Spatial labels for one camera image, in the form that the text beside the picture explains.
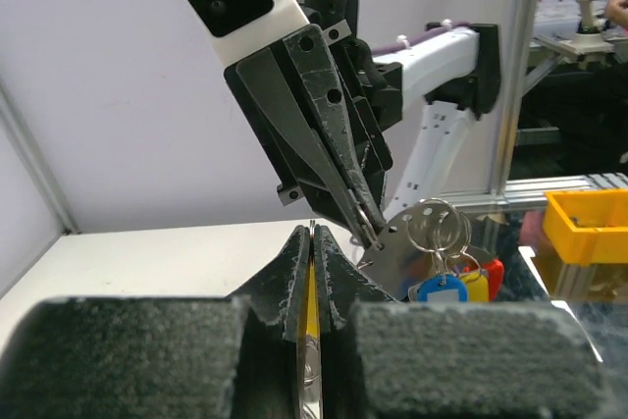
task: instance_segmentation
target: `white wall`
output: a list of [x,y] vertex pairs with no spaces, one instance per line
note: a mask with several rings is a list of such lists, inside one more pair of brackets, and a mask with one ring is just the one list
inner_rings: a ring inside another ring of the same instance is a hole
[[0,297],[61,228],[0,123]]
[[[375,45],[453,18],[502,26],[513,0],[362,0]],[[184,0],[0,0],[0,75],[86,232],[307,217],[278,183]],[[394,189],[418,111],[388,133]],[[457,161],[449,190],[487,187],[499,114]]]

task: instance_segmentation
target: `glass panel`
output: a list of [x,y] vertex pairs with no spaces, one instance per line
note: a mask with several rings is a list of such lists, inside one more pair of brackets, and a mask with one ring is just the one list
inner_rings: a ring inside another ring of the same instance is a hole
[[504,266],[495,302],[546,300],[567,311],[583,329],[628,413],[628,239],[626,263],[565,264],[544,231],[545,213],[493,211],[472,216],[473,244],[494,254]]
[[539,0],[510,179],[628,173],[628,26],[607,2]]

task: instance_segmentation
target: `person's arm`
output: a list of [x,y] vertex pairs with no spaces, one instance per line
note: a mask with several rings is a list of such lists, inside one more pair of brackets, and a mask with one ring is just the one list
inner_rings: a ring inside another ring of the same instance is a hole
[[628,29],[628,0],[609,0],[606,4],[605,16],[614,24]]

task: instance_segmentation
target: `camera lens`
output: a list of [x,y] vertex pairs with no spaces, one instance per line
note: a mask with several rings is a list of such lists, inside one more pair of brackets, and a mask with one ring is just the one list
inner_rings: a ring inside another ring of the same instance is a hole
[[225,13],[227,6],[222,0],[214,0],[209,4],[209,11],[215,17],[219,17]]

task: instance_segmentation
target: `foam block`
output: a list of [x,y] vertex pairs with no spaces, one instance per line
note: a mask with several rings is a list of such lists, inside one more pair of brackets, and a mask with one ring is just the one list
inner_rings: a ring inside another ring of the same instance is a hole
[[338,417],[619,418],[580,326],[545,304],[357,304]]
[[58,299],[12,337],[0,417],[292,418],[287,362],[245,299]]

